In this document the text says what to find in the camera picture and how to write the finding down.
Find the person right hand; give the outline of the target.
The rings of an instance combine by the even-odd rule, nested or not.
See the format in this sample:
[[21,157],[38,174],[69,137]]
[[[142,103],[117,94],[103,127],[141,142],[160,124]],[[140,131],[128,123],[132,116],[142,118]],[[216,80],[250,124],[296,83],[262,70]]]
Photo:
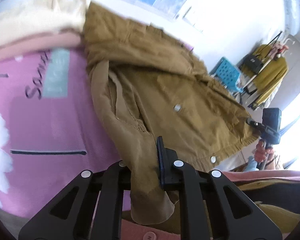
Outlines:
[[256,149],[254,153],[255,161],[258,163],[262,163],[264,161],[266,161],[266,163],[269,163],[270,161],[273,160],[273,157],[274,157],[273,147],[266,149],[264,146],[264,141],[260,140],[256,145]]

